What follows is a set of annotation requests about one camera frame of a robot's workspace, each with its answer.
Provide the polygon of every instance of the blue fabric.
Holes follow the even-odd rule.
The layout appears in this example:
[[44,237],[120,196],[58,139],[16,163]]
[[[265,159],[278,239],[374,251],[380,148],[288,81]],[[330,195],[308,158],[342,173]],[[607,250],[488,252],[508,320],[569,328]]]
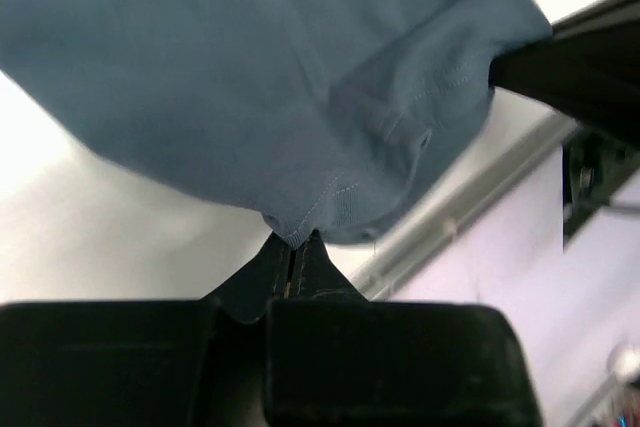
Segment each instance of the blue fabric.
[[481,130],[531,0],[0,0],[0,67],[96,153],[297,247],[388,230]]

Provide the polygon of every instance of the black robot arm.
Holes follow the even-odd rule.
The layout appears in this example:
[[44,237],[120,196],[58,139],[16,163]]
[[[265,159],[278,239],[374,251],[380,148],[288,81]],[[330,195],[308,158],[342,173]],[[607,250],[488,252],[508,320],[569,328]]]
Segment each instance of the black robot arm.
[[12,427],[542,425],[499,312],[367,302],[317,234],[198,301],[4,307],[0,378]]

